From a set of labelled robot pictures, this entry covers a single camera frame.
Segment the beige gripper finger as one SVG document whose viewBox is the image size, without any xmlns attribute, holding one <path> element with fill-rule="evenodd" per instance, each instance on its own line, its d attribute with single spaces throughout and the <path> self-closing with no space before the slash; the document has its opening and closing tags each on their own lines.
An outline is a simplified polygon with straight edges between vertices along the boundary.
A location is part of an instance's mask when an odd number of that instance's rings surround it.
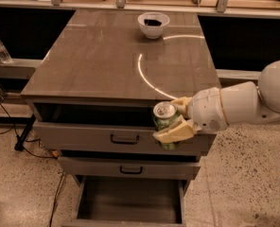
<svg viewBox="0 0 280 227">
<path fill-rule="evenodd" d="M 161 143 L 173 143 L 192 138 L 197 133 L 197 125 L 192 120 L 181 120 L 163 130 L 157 131 L 153 137 Z"/>
<path fill-rule="evenodd" d="M 177 106 L 178 112 L 184 117 L 188 118 L 188 104 L 191 101 L 191 97 L 183 96 L 172 100 L 172 103 Z"/>
</svg>

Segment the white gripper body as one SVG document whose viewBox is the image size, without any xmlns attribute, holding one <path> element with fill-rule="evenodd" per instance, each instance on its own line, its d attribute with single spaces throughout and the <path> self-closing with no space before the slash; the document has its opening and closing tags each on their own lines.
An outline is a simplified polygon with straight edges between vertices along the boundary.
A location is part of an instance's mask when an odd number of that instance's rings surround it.
<svg viewBox="0 0 280 227">
<path fill-rule="evenodd" d="M 201 132 L 224 131 L 228 128 L 221 105 L 220 89 L 217 87 L 196 93 L 188 103 L 187 115 Z"/>
</svg>

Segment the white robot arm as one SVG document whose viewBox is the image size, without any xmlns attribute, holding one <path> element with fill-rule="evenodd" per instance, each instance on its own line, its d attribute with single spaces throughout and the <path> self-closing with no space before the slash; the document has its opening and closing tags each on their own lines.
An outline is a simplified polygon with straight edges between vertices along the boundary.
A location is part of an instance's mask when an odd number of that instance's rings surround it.
<svg viewBox="0 0 280 227">
<path fill-rule="evenodd" d="M 235 123 L 280 123 L 280 61 L 266 66 L 257 83 L 209 88 L 173 101 L 178 120 L 153 137 L 161 143 L 180 142 L 196 133 L 224 131 Z"/>
</svg>

